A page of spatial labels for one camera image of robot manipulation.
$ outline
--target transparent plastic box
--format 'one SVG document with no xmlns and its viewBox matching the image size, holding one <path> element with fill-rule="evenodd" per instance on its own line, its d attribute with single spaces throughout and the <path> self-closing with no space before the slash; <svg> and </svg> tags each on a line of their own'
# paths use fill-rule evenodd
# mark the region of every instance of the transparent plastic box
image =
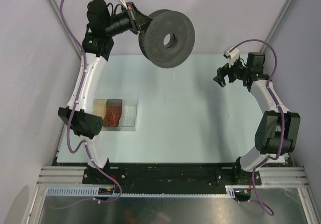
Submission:
<svg viewBox="0 0 321 224">
<path fill-rule="evenodd" d="M 102 131 L 135 131 L 137 99 L 95 99 L 93 114 L 103 118 Z"/>
</svg>

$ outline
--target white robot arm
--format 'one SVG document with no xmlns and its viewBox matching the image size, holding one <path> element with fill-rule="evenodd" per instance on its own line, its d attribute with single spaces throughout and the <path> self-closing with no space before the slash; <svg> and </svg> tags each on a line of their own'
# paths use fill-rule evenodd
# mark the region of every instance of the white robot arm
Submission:
<svg viewBox="0 0 321 224">
<path fill-rule="evenodd" d="M 269 76 L 263 74 L 265 61 L 263 53 L 250 52 L 245 66 L 240 60 L 237 48 L 228 48 L 224 56 L 229 59 L 229 63 L 217 70 L 214 81 L 224 87 L 226 75 L 229 77 L 229 82 L 234 82 L 236 79 L 242 80 L 243 85 L 255 97 L 263 112 L 263 118 L 254 138 L 255 146 L 238 159 L 241 170 L 252 171 L 267 157 L 277 157 L 281 143 L 281 155 L 294 150 L 300 116 L 297 113 L 291 113 L 284 106 L 274 91 Z M 281 115 L 284 115 L 285 121 L 283 139 L 281 139 Z"/>
<path fill-rule="evenodd" d="M 100 73 L 108 61 L 114 45 L 113 37 L 125 31 L 138 35 L 139 46 L 144 56 L 153 64 L 162 68 L 172 68 L 182 64 L 190 55 L 195 41 L 195 31 L 192 22 L 180 12 L 160 10 L 150 16 L 141 13 L 133 2 L 120 0 L 121 5 L 110 11 L 104 0 L 93 0 L 87 6 L 87 31 L 82 41 L 82 61 L 77 83 L 66 107 L 58 110 L 58 116 L 67 125 L 67 146 L 75 153 L 81 144 L 85 144 L 88 156 L 99 168 L 107 162 L 107 156 L 99 142 L 102 129 L 102 117 L 93 115 L 93 101 Z M 173 21 L 167 27 L 159 28 L 164 21 Z M 175 41 L 185 41 L 185 44 L 163 45 L 164 36 L 175 32 Z M 69 132 L 80 136 L 82 141 L 73 150 Z"/>
</svg>

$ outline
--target metal floor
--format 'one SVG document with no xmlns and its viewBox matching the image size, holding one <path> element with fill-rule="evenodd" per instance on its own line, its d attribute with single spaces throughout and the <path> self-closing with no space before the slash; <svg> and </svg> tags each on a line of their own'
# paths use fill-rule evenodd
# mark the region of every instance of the metal floor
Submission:
<svg viewBox="0 0 321 224">
<path fill-rule="evenodd" d="M 259 189 L 259 194 L 274 211 L 263 212 L 254 203 L 237 204 L 231 198 L 129 198 L 115 203 L 86 201 L 65 210 L 45 204 L 42 224 L 305 224 L 307 223 L 297 189 Z M 47 197 L 53 206 L 65 206 L 82 197 Z"/>
</svg>

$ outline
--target light blue table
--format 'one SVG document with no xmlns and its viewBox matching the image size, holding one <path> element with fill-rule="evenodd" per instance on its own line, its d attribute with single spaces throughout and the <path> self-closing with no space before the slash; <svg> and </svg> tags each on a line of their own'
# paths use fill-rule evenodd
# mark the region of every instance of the light blue table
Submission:
<svg viewBox="0 0 321 224">
<path fill-rule="evenodd" d="M 109 160 L 218 163 L 246 154 L 262 112 L 241 81 L 224 88 L 213 81 L 226 62 L 222 55 L 192 55 L 177 68 L 161 69 L 141 55 L 111 56 L 95 98 L 135 98 L 138 111 L 135 132 L 100 133 Z M 73 132 L 71 142 L 79 143 Z M 88 157 L 84 147 L 69 153 L 64 132 L 57 161 Z"/>
</svg>

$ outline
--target black tape roll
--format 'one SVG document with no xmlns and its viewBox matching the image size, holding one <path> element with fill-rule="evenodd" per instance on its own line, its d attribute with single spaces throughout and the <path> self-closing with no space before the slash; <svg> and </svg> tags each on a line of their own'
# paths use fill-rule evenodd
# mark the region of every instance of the black tape roll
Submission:
<svg viewBox="0 0 321 224">
<path fill-rule="evenodd" d="M 150 18 L 154 19 L 155 17 L 157 17 L 160 13 L 163 13 L 163 12 L 168 12 L 170 10 L 167 10 L 167 9 L 161 9 L 161 10 L 157 10 L 153 13 L 151 13 L 149 15 Z M 139 34 L 138 36 L 138 43 L 139 43 L 139 47 L 141 49 L 141 52 L 144 54 L 144 56 L 148 59 L 147 55 L 146 55 L 146 52 L 145 52 L 145 32 L 142 32 Z"/>
<path fill-rule="evenodd" d="M 161 68 L 173 68 L 182 64 L 192 52 L 195 30 L 190 19 L 183 13 L 159 10 L 145 33 L 139 36 L 139 46 L 144 56 Z M 170 41 L 164 45 L 164 38 Z"/>
</svg>

